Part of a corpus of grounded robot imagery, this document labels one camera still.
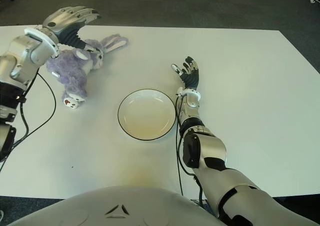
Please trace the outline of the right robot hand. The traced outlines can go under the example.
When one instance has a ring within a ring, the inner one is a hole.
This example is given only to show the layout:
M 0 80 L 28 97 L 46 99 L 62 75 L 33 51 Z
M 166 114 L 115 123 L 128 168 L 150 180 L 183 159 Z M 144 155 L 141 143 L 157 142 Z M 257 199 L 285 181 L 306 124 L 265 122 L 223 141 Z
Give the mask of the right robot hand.
M 176 64 L 171 64 L 172 70 L 177 73 L 184 83 L 185 88 L 196 90 L 199 84 L 199 68 L 196 61 L 188 56 L 182 64 L 182 68 Z

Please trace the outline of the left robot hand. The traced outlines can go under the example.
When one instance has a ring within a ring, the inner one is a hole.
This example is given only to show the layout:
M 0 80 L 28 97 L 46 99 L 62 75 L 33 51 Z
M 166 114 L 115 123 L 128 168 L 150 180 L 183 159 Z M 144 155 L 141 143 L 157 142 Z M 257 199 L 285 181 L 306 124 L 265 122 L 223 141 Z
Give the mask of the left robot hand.
M 101 16 L 97 10 L 85 6 L 69 6 L 58 9 L 42 23 L 41 32 L 49 36 L 55 43 L 83 49 L 90 53 L 100 53 L 97 47 L 84 42 L 78 31 Z

